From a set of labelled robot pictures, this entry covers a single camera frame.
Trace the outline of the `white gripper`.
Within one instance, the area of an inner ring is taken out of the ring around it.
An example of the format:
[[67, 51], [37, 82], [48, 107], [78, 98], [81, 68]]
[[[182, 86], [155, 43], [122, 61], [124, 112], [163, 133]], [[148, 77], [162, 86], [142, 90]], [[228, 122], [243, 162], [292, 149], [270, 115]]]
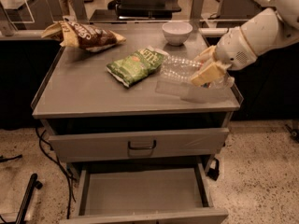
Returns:
[[221, 37], [216, 47], [208, 47], [194, 60], [204, 65], [191, 76], [191, 83], [202, 86], [222, 78], [229, 67], [231, 70], [241, 70], [249, 66], [257, 60], [257, 55], [249, 46], [241, 28], [235, 27]]

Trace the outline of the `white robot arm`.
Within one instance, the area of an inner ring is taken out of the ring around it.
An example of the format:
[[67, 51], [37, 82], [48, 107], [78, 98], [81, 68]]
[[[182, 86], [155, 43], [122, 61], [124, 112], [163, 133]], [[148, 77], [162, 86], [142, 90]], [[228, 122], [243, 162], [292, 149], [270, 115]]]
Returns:
[[293, 45], [299, 40], [299, 0], [273, 0], [268, 7], [241, 26], [230, 28], [216, 46], [194, 59], [202, 66], [190, 82], [203, 86], [223, 78], [227, 70], [241, 70], [267, 51]]

